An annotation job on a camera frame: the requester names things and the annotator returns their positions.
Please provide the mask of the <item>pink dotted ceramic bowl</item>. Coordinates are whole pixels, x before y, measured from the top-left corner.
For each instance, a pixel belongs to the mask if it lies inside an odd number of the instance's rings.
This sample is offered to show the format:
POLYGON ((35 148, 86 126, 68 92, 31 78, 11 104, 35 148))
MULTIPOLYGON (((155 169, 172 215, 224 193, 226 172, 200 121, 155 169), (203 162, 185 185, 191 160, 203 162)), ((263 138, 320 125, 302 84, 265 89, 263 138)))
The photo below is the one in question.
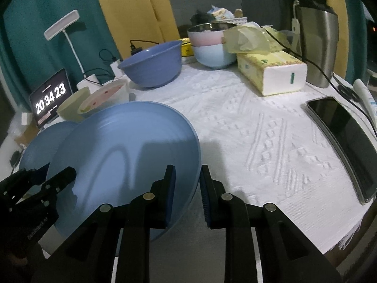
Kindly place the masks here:
POLYGON ((77 109, 77 113, 83 118, 88 118, 96 112, 128 101, 128 80, 118 79, 101 87, 86 98, 77 109))

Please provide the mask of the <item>black charger plug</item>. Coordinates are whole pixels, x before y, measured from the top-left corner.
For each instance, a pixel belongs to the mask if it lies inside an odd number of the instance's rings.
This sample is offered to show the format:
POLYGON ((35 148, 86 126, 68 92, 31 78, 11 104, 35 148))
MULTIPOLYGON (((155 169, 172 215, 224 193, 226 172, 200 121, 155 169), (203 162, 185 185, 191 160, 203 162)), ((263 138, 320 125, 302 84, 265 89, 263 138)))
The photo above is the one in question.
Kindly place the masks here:
POLYGON ((136 47, 133 43, 130 44, 130 54, 133 56, 143 50, 142 47, 136 47))

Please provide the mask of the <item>light blue bowl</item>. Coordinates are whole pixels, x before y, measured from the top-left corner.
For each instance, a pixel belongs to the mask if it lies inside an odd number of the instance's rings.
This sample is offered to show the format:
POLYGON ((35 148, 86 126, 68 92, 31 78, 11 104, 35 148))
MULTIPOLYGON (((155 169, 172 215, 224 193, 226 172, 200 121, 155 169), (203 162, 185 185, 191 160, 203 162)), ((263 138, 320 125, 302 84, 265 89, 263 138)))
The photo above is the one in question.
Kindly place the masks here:
POLYGON ((229 53, 225 44, 192 47, 199 63, 212 69, 223 69, 236 61, 236 54, 229 53))

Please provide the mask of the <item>white container with clutter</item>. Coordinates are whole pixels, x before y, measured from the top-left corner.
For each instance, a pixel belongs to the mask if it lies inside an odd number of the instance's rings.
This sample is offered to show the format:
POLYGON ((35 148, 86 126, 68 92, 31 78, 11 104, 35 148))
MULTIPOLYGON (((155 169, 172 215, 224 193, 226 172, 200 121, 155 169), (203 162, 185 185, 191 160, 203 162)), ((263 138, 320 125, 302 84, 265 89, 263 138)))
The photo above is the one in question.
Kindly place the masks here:
POLYGON ((236 8, 234 12, 231 12, 226 8, 219 8, 212 5, 212 8, 207 12, 197 10, 190 18, 190 22, 192 26, 208 22, 224 22, 241 25, 246 24, 248 20, 247 17, 243 16, 243 11, 240 8, 236 8))

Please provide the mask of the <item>black smartphone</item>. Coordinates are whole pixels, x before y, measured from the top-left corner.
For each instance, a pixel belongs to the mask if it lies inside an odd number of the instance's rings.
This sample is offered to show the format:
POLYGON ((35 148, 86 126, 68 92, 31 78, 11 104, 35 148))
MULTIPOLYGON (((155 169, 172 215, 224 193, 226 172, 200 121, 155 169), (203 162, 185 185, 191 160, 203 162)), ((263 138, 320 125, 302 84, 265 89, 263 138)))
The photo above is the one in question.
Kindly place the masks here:
POLYGON ((334 97, 309 100, 306 109, 341 159, 360 203, 369 203, 376 197, 376 148, 372 141, 334 97))

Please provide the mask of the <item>white tube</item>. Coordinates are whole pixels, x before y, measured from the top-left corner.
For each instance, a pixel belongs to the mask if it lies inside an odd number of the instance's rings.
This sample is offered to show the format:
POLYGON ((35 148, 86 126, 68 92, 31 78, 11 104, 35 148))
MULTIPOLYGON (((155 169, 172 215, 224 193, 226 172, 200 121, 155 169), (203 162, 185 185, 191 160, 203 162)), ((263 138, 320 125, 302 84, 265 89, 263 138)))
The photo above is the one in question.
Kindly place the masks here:
POLYGON ((373 125, 376 126, 377 122, 377 105, 376 100, 373 98, 371 92, 361 79, 356 79, 353 83, 353 90, 358 97, 362 100, 364 107, 366 108, 373 125))

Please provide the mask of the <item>blue plastic plate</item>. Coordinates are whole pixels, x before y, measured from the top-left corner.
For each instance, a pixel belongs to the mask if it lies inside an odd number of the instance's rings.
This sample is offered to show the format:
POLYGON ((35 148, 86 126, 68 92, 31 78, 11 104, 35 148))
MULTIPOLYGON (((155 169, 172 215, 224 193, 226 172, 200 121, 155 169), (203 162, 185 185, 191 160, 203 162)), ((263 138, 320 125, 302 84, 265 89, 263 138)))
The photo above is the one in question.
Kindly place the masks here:
POLYGON ((77 127, 77 123, 64 121, 41 131, 25 149, 19 169, 39 169, 48 164, 61 143, 77 127))
POLYGON ((57 196, 56 229, 68 237, 101 204, 121 206, 150 190, 166 167, 176 170, 170 225, 187 211, 199 181, 201 148, 180 112, 156 102, 129 102, 79 123, 58 147, 48 170, 67 167, 76 179, 57 196))

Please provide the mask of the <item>yellow curtain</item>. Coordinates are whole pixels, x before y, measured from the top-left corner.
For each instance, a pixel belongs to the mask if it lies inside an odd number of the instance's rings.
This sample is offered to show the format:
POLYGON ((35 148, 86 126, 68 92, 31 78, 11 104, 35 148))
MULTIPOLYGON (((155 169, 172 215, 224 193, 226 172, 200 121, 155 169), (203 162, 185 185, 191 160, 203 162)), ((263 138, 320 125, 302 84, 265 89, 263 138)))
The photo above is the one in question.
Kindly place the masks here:
POLYGON ((105 21, 122 58, 131 40, 157 43, 180 39, 170 0, 99 0, 105 21))

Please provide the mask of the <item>pink bowl with steel liner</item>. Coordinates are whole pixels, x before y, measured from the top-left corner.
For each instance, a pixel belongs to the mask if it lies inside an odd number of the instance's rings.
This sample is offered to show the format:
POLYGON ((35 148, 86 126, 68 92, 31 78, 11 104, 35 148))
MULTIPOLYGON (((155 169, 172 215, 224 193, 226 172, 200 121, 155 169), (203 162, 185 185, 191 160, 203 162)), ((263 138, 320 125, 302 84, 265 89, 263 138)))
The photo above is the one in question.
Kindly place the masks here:
POLYGON ((225 43, 224 31, 236 27, 228 22, 208 22, 188 28, 187 34, 194 47, 204 47, 225 43))

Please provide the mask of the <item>tablet showing clock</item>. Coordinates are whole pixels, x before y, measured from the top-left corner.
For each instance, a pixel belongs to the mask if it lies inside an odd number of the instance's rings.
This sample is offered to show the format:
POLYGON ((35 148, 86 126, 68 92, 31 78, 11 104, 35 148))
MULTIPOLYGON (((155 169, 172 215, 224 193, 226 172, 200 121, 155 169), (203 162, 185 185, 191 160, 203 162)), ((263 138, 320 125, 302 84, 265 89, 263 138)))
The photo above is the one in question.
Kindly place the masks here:
POLYGON ((67 72, 63 68, 42 83, 29 96, 32 114, 39 129, 57 117, 57 109, 72 93, 67 72))

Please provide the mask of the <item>white charger plug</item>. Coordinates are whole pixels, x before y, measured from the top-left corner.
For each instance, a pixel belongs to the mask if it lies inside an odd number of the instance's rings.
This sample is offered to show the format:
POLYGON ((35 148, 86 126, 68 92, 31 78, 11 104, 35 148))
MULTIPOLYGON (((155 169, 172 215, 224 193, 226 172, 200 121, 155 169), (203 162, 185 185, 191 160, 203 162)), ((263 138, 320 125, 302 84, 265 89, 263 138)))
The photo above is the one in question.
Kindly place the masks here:
POLYGON ((124 76, 124 74, 125 74, 125 73, 123 72, 123 70, 119 68, 120 63, 121 63, 121 61, 120 61, 119 59, 117 59, 117 60, 113 61, 113 62, 110 64, 110 67, 111 67, 112 72, 113 72, 113 74, 114 74, 114 77, 115 77, 116 79, 118 79, 118 78, 124 76))

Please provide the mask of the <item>white textured tablecloth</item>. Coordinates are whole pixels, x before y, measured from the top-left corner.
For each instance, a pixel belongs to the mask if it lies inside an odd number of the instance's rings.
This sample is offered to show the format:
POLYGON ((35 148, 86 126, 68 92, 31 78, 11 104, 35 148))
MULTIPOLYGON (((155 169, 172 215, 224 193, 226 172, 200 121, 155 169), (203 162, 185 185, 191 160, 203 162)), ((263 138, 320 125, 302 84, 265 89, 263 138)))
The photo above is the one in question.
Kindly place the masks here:
POLYGON ((202 162, 214 179, 248 203, 272 202, 320 249, 345 249, 368 205, 306 103, 337 96, 332 87, 261 96, 236 66, 212 70, 184 65, 171 83, 144 89, 131 83, 134 100, 180 111, 197 132, 202 162))

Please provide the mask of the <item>teal curtain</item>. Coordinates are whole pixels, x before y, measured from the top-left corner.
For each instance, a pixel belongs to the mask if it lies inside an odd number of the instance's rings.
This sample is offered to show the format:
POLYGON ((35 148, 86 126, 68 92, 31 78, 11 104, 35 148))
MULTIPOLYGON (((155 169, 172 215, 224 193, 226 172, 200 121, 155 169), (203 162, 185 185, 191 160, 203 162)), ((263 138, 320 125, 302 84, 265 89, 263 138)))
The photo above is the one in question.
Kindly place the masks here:
POLYGON ((80 19, 66 32, 86 75, 106 83, 113 75, 108 59, 120 53, 99 0, 1 0, 1 71, 17 105, 29 109, 30 94, 62 68, 72 87, 83 79, 65 36, 47 41, 43 35, 74 9, 80 19))

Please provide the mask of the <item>yellow tissue pack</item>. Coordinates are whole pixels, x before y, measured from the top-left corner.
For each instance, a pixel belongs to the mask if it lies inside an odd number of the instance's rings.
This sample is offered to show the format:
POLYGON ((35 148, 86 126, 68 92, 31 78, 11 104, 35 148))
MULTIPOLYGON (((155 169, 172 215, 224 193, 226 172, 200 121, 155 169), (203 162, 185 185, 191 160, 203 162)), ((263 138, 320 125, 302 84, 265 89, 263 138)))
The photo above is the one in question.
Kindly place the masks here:
POLYGON ((307 65, 289 54, 286 37, 270 26, 255 22, 224 32, 227 52, 235 54, 240 72, 263 96, 303 89, 307 65))

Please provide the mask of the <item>steel tumbler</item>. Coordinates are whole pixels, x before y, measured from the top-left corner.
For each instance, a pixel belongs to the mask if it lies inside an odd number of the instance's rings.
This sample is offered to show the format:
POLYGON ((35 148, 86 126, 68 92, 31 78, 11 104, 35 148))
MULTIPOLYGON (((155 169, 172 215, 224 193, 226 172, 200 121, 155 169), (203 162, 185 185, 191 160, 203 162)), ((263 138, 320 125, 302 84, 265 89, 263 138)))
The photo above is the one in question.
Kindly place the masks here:
POLYGON ((300 44, 307 63, 307 82, 320 88, 329 86, 339 41, 338 16, 334 10, 315 1, 295 6, 300 24, 300 44))

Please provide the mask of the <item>cream ceramic bowl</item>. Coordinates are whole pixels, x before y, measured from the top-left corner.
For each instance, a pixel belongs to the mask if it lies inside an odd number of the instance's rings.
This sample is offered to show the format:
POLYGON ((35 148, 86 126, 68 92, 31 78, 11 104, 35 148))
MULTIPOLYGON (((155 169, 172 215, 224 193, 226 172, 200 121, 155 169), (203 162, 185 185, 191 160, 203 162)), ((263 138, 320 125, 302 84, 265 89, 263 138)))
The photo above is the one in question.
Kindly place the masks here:
POLYGON ((77 112, 80 105, 90 96, 90 89, 84 87, 69 96, 57 109, 57 114, 65 121, 80 123, 84 118, 77 112))

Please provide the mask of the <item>yellow snack packet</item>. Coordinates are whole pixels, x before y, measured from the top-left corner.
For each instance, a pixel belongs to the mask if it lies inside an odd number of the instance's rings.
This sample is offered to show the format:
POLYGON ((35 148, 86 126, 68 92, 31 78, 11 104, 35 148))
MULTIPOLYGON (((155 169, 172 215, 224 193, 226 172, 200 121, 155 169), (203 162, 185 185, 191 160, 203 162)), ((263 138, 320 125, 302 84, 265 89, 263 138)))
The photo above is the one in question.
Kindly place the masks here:
POLYGON ((182 57, 191 57, 194 55, 194 51, 192 49, 192 43, 189 38, 181 38, 181 56, 182 57))

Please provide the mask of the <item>black round puck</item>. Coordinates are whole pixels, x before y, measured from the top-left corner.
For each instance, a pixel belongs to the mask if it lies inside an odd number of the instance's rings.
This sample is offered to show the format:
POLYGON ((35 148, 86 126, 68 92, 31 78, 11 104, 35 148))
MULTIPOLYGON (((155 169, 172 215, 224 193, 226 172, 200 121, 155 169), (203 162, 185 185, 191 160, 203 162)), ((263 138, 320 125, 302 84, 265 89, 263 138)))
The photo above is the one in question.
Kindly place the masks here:
POLYGON ((13 155, 10 158, 10 166, 12 168, 15 168, 19 164, 21 156, 22 156, 22 152, 21 151, 16 150, 13 153, 13 155))

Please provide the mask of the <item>white desk lamp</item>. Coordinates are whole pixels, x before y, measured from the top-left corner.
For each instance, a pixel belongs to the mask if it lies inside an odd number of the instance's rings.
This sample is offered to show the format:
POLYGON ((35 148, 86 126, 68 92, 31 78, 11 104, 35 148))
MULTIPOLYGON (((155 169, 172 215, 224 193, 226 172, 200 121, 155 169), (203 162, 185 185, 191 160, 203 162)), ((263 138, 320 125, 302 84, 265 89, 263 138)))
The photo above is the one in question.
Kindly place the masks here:
POLYGON ((79 65, 81 74, 83 79, 78 83, 77 89, 83 89, 84 87, 88 87, 90 93, 94 93, 95 91, 99 90, 101 87, 101 84, 97 79, 89 79, 86 75, 86 71, 84 70, 84 67, 81 63, 81 60, 79 59, 76 50, 74 48, 74 45, 68 36, 68 33, 66 32, 66 29, 70 27, 73 23, 77 22, 80 19, 80 15, 78 10, 74 9, 65 16, 61 17, 59 20, 57 20, 53 25, 51 25, 49 28, 47 28, 43 35, 47 41, 51 41, 54 37, 56 37, 58 34, 62 33, 70 48, 72 51, 72 54, 75 57, 75 60, 77 64, 79 65))

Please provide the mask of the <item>small white box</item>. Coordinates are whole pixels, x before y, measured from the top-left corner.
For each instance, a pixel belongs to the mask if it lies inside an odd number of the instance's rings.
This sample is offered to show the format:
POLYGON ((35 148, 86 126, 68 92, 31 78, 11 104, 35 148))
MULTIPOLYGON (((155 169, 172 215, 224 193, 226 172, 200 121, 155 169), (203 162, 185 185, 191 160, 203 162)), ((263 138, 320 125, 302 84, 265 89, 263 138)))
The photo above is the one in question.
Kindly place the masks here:
POLYGON ((21 113, 21 125, 28 126, 32 124, 33 121, 33 114, 30 112, 22 112, 21 113))

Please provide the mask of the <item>brown cardboard box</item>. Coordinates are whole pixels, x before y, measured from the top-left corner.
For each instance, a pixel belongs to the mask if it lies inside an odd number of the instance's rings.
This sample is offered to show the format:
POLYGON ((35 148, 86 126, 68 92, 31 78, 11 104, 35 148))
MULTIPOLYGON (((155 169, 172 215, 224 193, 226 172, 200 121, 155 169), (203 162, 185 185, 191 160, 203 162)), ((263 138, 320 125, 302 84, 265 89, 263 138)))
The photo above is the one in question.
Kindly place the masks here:
POLYGON ((33 121, 31 124, 27 125, 25 131, 14 138, 14 141, 22 147, 28 147, 30 142, 38 135, 39 128, 37 124, 33 121))

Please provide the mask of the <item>dark blue plastic bowl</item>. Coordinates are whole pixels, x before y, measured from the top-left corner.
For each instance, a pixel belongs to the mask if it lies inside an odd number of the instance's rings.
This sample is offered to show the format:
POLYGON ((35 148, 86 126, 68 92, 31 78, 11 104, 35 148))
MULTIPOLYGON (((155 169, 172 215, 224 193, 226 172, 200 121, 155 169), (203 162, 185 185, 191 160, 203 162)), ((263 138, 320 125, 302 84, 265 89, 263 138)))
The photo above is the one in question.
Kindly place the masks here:
POLYGON ((143 88, 161 87, 179 76, 182 69, 181 40, 170 41, 142 50, 124 59, 118 68, 143 88))

